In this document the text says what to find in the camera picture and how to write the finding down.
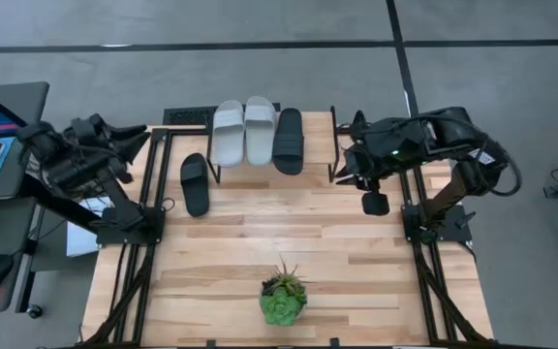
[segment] wooden tabletop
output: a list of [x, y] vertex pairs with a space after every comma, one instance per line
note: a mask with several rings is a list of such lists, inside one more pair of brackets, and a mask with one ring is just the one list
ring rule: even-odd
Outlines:
[[[173, 139], [165, 197], [175, 200], [175, 208], [167, 213], [156, 249], [142, 346], [204, 345], [208, 339], [217, 345], [328, 345], [332, 337], [344, 345], [428, 344], [413, 252], [400, 217], [399, 179], [381, 182], [390, 214], [363, 214], [363, 192], [328, 182], [326, 164], [334, 160], [330, 118], [329, 112], [303, 113], [300, 175], [246, 160], [222, 169], [220, 185], [210, 179], [210, 212], [203, 218], [186, 212], [179, 170], [189, 154], [205, 155], [207, 137]], [[350, 139], [341, 136], [339, 143], [347, 147]], [[130, 169], [135, 181], [125, 186], [133, 200], [140, 195], [148, 147]], [[148, 202], [162, 153], [161, 143]], [[450, 180], [447, 162], [422, 170], [430, 197]], [[416, 199], [412, 174], [409, 180]], [[479, 332], [492, 336], [473, 257], [457, 243], [439, 245], [449, 295]], [[107, 318], [119, 251], [110, 246], [99, 254], [83, 337]], [[281, 258], [289, 268], [298, 265], [296, 274], [311, 282], [308, 308], [293, 327], [266, 325], [258, 303], [262, 281]], [[439, 337], [445, 337], [440, 306], [432, 300]], [[131, 337], [135, 303], [125, 338]]]

